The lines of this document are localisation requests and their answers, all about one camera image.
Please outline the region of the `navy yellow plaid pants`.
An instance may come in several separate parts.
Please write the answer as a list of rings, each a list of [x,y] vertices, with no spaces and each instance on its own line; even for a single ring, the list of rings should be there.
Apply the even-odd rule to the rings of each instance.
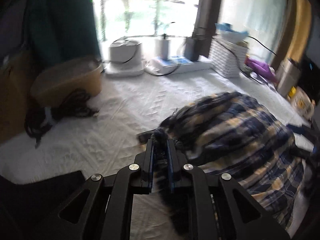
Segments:
[[[239,92],[200,98],[137,139],[142,145],[148,140],[155,143],[159,188],[172,211],[174,229],[183,239],[191,236],[190,218],[182,210],[184,195],[171,194],[167,184],[162,145],[168,139],[189,164],[207,175],[230,174],[273,218],[266,228],[272,238],[290,238],[293,206],[304,179],[303,162],[294,155],[294,134],[255,98]]]

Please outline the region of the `white cartoon bear mug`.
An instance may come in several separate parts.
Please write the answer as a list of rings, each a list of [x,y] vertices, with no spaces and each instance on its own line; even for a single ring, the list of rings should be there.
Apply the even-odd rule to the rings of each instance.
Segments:
[[[297,87],[294,96],[291,99],[291,106],[303,118],[312,118],[315,106],[304,90]]]

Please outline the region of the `yellow small object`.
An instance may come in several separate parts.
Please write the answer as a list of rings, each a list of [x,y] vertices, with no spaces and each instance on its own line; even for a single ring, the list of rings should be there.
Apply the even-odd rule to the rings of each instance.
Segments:
[[[288,93],[288,95],[287,95],[288,98],[292,99],[292,97],[296,94],[296,91],[297,91],[296,87],[292,86],[290,91],[289,91],[289,93]]]

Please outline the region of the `stainless steel travel tumbler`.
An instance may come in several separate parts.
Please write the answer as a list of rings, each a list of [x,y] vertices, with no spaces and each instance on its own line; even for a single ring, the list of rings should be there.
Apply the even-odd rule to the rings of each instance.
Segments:
[[[287,58],[281,62],[276,71],[278,80],[276,90],[282,97],[286,98],[291,88],[297,84],[301,72],[298,62],[292,58]]]

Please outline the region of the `purple cloth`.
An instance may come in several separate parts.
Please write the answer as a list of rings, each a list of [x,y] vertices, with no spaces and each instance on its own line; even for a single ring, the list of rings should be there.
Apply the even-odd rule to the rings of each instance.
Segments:
[[[251,68],[256,74],[266,78],[268,81],[278,83],[276,76],[271,72],[267,63],[260,62],[247,56],[245,59],[245,65]]]

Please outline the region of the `white perforated storage basket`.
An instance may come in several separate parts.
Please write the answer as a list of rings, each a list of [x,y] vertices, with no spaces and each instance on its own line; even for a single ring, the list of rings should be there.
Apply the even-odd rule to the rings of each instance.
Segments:
[[[209,50],[213,70],[227,79],[239,77],[247,51],[248,43],[245,41],[234,44],[219,36],[213,36]]]

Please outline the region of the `tan oval container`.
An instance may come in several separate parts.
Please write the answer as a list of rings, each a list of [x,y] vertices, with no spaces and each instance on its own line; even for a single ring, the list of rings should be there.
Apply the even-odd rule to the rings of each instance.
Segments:
[[[101,92],[103,65],[93,57],[72,59],[42,72],[34,81],[30,95],[41,106],[55,107],[76,89],[95,97]]]

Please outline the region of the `black power adapter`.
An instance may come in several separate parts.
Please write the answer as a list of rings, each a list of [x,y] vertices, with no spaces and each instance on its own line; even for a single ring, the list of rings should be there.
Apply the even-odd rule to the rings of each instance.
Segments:
[[[195,37],[188,37],[185,40],[184,57],[189,61],[195,62],[199,59],[201,41]]]

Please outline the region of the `white desk lamp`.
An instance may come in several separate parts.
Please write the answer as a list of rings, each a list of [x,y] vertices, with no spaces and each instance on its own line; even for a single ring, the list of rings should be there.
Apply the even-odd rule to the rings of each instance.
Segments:
[[[109,59],[104,63],[104,70],[110,77],[142,75],[142,44],[127,38],[114,41],[109,47]]]

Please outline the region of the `white power strip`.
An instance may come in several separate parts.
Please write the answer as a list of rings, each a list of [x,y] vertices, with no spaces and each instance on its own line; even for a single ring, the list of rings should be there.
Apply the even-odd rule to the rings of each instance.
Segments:
[[[167,60],[163,60],[160,57],[151,59],[146,63],[144,70],[151,75],[167,76],[171,74],[208,70],[211,66],[212,60],[204,56],[199,56],[199,59],[194,62],[183,56],[170,56]]]

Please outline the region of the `brown cardboard box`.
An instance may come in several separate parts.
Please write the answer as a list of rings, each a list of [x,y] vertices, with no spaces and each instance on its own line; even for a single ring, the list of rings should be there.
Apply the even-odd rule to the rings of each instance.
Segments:
[[[24,131],[28,97],[36,74],[23,51],[1,66],[1,143]]]

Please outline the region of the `white usb charger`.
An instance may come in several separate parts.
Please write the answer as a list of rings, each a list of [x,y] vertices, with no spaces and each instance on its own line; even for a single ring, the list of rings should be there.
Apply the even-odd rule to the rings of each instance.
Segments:
[[[161,35],[161,37],[156,40],[156,56],[162,60],[167,60],[169,55],[169,45],[170,40],[168,39],[168,35]]]

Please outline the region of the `teal curtain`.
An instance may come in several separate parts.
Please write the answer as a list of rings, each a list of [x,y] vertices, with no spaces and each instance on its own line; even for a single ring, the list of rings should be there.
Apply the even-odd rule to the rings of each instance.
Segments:
[[[101,58],[92,0],[28,0],[27,33],[31,52],[46,67]]]

